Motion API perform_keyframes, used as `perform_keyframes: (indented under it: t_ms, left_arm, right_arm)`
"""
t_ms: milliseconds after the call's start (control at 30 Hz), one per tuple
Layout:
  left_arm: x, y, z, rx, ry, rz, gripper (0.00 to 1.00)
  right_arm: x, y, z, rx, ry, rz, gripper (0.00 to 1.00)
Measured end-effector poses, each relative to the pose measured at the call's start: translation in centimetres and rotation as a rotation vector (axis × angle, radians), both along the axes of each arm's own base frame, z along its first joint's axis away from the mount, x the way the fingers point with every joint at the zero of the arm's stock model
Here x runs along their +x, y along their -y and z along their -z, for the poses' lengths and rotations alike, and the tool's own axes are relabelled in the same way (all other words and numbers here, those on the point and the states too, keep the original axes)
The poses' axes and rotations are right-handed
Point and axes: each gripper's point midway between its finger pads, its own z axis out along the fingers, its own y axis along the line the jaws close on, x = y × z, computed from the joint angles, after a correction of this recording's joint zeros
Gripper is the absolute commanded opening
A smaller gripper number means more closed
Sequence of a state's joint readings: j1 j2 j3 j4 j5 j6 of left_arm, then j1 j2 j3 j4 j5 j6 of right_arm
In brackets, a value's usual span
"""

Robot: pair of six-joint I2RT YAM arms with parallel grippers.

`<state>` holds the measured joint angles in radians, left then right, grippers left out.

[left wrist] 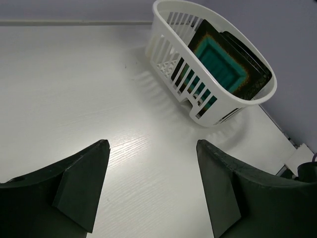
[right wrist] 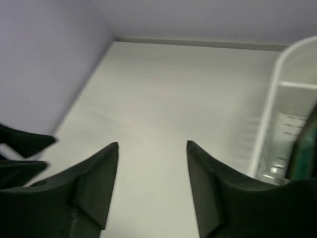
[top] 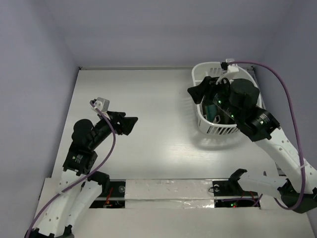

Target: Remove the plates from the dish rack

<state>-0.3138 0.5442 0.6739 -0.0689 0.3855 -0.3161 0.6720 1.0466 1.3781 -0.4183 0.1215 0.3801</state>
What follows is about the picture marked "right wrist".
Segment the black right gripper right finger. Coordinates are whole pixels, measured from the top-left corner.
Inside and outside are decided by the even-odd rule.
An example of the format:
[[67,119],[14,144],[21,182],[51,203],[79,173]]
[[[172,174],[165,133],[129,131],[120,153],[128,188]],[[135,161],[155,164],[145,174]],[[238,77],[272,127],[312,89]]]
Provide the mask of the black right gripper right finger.
[[194,141],[187,163],[202,238],[314,238],[317,181],[277,186],[220,162]]

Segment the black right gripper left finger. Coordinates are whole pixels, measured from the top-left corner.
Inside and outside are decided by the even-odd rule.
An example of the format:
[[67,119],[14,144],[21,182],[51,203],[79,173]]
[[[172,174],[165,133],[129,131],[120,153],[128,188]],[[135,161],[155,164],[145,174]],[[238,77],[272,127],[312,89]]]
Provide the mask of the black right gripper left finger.
[[98,238],[106,228],[118,143],[30,186],[1,189],[2,238]]

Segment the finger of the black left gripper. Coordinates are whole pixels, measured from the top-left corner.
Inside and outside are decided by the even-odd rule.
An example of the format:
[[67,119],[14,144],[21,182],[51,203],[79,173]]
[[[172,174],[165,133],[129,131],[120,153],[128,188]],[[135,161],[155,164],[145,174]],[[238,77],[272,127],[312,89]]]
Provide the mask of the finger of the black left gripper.
[[1,161],[0,187],[13,188],[24,186],[47,167],[48,164],[44,161]]
[[42,152],[56,143],[51,135],[20,131],[6,125],[0,125],[0,144],[5,144],[24,159]]

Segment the green glazed square plate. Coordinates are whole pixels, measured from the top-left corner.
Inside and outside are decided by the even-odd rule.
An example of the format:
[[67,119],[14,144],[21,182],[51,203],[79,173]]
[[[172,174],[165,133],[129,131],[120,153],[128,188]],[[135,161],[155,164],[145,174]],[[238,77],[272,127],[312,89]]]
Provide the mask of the green glazed square plate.
[[314,107],[297,136],[289,157],[285,178],[317,177],[317,108]]

